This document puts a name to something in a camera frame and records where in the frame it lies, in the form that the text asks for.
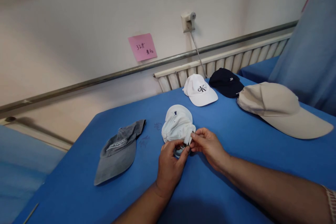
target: blue bed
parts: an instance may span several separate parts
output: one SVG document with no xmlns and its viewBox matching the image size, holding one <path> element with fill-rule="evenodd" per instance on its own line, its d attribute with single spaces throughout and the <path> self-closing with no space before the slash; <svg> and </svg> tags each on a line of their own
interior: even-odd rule
<svg viewBox="0 0 336 224">
<path fill-rule="evenodd" d="M 268 78 L 277 64 L 278 59 L 279 56 L 243 67 L 239 70 L 238 75 L 256 83 L 268 81 Z"/>
<path fill-rule="evenodd" d="M 254 84 L 241 78 L 244 85 Z M 314 140 L 287 136 L 218 93 L 218 101 L 194 106 L 181 89 L 97 114 L 45 184 L 14 223 L 111 223 L 156 179 L 168 108 L 187 107 L 197 128 L 215 132 L 231 154 L 336 189 L 336 130 Z M 336 117 L 301 106 L 336 126 Z M 99 154 L 120 127 L 136 120 L 147 124 L 137 140 L 136 157 L 123 174 L 94 186 Z M 202 154 L 191 155 L 160 223 L 272 223 L 249 198 L 214 171 Z"/>
</svg>

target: embroidered logo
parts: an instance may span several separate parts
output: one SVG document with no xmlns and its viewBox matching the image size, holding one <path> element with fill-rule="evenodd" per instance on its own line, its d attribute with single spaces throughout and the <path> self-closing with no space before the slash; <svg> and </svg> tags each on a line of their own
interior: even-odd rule
<svg viewBox="0 0 336 224">
<path fill-rule="evenodd" d="M 206 91 L 206 89 L 204 88 L 204 85 L 203 86 L 200 86 L 198 89 L 197 89 L 198 92 L 204 92 Z"/>
<path fill-rule="evenodd" d="M 106 151 L 108 151 L 108 150 L 110 150 L 110 149 L 116 149 L 116 148 L 122 147 L 124 143 L 126 143 L 126 139 L 125 139 L 125 138 L 122 139 L 122 140 L 120 140 L 120 141 L 118 141 L 118 142 L 115 142 L 115 143 L 111 144 L 111 145 L 107 148 Z"/>
</svg>

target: cap strap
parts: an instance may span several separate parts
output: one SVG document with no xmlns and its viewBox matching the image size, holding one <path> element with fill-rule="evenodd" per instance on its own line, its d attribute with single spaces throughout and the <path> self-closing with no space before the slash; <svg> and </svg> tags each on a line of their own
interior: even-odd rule
<svg viewBox="0 0 336 224">
<path fill-rule="evenodd" d="M 185 138 L 184 138 L 184 144 L 186 145 L 186 146 L 189 146 L 190 145 L 190 143 L 191 143 L 191 140 L 192 140 L 192 138 L 191 138 L 191 133 L 193 133 L 193 132 L 195 132 L 196 131 L 196 127 L 195 127 L 195 125 L 190 125 L 189 126 L 189 128 L 188 128 L 188 131 L 187 131 L 187 134 L 186 134 L 186 136 L 185 136 Z"/>
</svg>

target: white baseball cap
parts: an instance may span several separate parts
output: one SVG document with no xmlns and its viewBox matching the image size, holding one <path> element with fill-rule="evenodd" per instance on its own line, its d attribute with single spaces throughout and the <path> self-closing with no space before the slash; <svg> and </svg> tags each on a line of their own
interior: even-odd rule
<svg viewBox="0 0 336 224">
<path fill-rule="evenodd" d="M 171 106 L 166 114 L 166 120 L 162 127 L 162 137 L 163 141 L 173 141 L 182 139 L 184 144 L 189 146 L 191 143 L 192 132 L 196 131 L 196 127 L 193 125 L 193 116 L 190 111 L 182 105 Z M 174 154 L 180 156 L 183 148 L 180 150 L 175 150 Z"/>
<path fill-rule="evenodd" d="M 216 92 L 204 80 L 202 75 L 193 74 L 189 76 L 182 90 L 197 107 L 202 107 L 218 100 Z"/>
<path fill-rule="evenodd" d="M 291 137 L 312 139 L 328 134 L 334 126 L 300 107 L 297 96 L 287 87 L 263 82 L 246 86 L 238 105 L 259 115 L 274 128 Z"/>
</svg>

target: radiator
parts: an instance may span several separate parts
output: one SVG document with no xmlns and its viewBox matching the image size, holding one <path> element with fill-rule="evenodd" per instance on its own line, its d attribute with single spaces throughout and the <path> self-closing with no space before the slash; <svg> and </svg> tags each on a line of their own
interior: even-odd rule
<svg viewBox="0 0 336 224">
<path fill-rule="evenodd" d="M 233 73 L 248 65 L 261 62 L 282 53 L 292 33 L 270 38 L 232 51 L 220 53 L 202 59 L 208 78 L 219 68 L 226 68 Z M 178 67 L 167 69 L 154 74 L 163 92 L 184 86 L 187 78 L 192 74 L 200 74 L 205 78 L 200 61 L 193 61 Z"/>
</svg>

